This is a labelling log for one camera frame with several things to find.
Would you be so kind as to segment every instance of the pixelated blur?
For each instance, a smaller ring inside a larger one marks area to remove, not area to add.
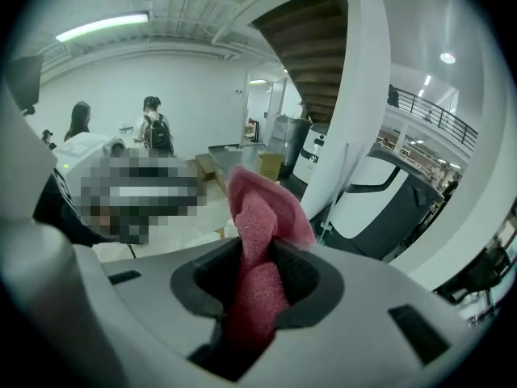
[[[81,177],[80,195],[72,199],[92,230],[121,243],[146,244],[158,217],[195,215],[206,190],[184,161],[126,149],[92,165]]]

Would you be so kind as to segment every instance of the woman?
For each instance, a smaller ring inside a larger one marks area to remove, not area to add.
[[[70,129],[65,135],[65,141],[75,137],[78,133],[88,133],[88,123],[90,122],[90,105],[86,102],[77,102],[72,109],[72,121]]]
[[[161,150],[174,154],[172,136],[167,118],[158,112],[162,101],[157,96],[144,99],[145,114],[134,126],[133,140],[135,144],[144,145],[149,150]]]

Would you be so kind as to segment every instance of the sleeve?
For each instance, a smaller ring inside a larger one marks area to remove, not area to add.
[[[163,122],[165,123],[165,125],[167,125],[167,129],[169,129],[169,133],[170,133],[169,120],[167,119],[167,117],[165,115],[163,116]]]
[[[138,121],[135,123],[135,126],[132,129],[132,137],[137,141],[144,141],[143,129],[144,127],[144,117],[141,116],[138,118]]]

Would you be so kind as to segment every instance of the white cloth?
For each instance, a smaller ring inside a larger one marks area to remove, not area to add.
[[[147,112],[147,116],[152,121],[158,120],[160,117],[160,113],[156,111]],[[167,120],[166,116],[163,115],[163,123],[167,126],[170,132],[170,125],[169,121]],[[137,123],[133,127],[132,136],[137,141],[144,141],[144,134],[145,130],[149,127],[149,124],[147,123],[147,120],[145,120],[144,116],[142,115],[140,118],[138,118]]]
[[[445,172],[443,172],[440,168],[436,167],[432,172],[432,181],[435,188],[438,188],[439,183],[442,181],[442,179],[445,176]]]

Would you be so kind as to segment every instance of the white robot body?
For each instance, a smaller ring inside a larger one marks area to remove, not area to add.
[[[300,155],[296,160],[292,173],[306,184],[309,183],[314,167],[322,152],[328,129],[329,125],[326,124],[314,124],[311,126]]]

